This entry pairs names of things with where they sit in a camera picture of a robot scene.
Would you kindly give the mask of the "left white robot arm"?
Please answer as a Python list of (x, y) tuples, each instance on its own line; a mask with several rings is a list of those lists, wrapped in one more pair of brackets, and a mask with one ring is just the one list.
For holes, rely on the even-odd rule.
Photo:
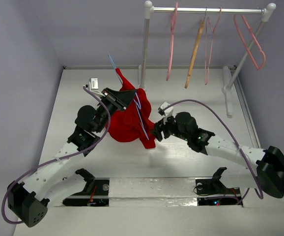
[(73, 133), (58, 153), (9, 184), (1, 209), (8, 207), (19, 218), (17, 224), (34, 227), (50, 207), (75, 193), (94, 191), (95, 177), (83, 168), (76, 170), (75, 165), (104, 139), (98, 133), (107, 134), (114, 113), (128, 110), (137, 90), (105, 88), (99, 96), (87, 88), (84, 90), (98, 101), (98, 106), (82, 106), (77, 112)]

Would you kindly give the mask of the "blue wire hanger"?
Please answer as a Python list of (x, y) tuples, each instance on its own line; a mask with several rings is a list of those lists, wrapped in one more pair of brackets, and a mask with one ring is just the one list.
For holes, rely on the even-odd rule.
[[(110, 56), (110, 54), (108, 54), (108, 58), (109, 58), (109, 60), (110, 60), (110, 62), (112, 64), (113, 69), (116, 70), (116, 65), (115, 65), (112, 57)], [(140, 99), (139, 99), (139, 96), (138, 96), (137, 92), (135, 93), (135, 98), (133, 99), (133, 101), (135, 103), (136, 110), (137, 110), (137, 113), (139, 115), (139, 119), (140, 119), (140, 124), (141, 124), (142, 130), (143, 130), (147, 140), (149, 140), (149, 136), (147, 134), (147, 131), (146, 131), (145, 127), (144, 127), (144, 123), (143, 123), (143, 120), (142, 120), (142, 115), (141, 115), (141, 108), (142, 108), (142, 106), (141, 106), (141, 102), (140, 102)]]

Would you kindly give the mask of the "red t shirt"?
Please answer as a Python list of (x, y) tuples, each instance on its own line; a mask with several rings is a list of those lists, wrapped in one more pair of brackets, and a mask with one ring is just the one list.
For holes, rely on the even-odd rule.
[(152, 111), (151, 103), (142, 88), (137, 90), (142, 106), (142, 120), (149, 140), (147, 140), (142, 130), (134, 101), (131, 102), (130, 106), (125, 111), (117, 111), (112, 115), (109, 134), (118, 142), (128, 143), (139, 139), (146, 149), (154, 149), (156, 148), (155, 137), (151, 134), (154, 123), (149, 119)]

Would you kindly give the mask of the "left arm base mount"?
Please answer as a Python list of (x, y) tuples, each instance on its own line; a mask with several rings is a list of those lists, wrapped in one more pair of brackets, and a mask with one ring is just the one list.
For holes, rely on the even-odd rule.
[(96, 179), (86, 169), (78, 169), (75, 174), (82, 177), (85, 185), (80, 192), (65, 198), (62, 204), (66, 207), (108, 207), (109, 206), (109, 178)]

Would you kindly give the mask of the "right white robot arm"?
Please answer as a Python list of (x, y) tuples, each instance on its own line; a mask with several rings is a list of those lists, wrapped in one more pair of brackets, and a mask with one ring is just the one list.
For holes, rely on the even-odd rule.
[(219, 167), (210, 178), (196, 181), (199, 195), (224, 194), (231, 188), (260, 188), (274, 198), (284, 196), (284, 154), (277, 147), (268, 149), (237, 146), (235, 143), (199, 128), (188, 112), (163, 118), (151, 132), (158, 141), (174, 136), (186, 141), (198, 153), (223, 158), (244, 167), (239, 174), (230, 174)]

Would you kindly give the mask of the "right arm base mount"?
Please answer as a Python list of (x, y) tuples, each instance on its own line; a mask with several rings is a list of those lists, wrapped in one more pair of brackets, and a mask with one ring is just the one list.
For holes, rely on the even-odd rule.
[(197, 195), (198, 206), (242, 205), (240, 189), (225, 187), (220, 179), (226, 167), (220, 167), (212, 177), (196, 179), (193, 192)]

